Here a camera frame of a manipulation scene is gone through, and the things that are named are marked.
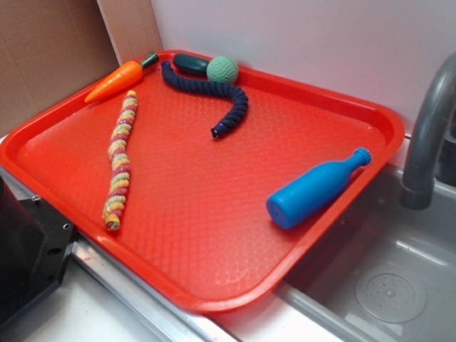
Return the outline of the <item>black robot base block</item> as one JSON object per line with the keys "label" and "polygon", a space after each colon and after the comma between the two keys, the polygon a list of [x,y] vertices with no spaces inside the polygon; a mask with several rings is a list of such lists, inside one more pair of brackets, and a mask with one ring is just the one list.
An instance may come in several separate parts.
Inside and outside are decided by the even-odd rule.
{"label": "black robot base block", "polygon": [[46,200],[17,199],[1,181],[1,329],[61,285],[75,235]]}

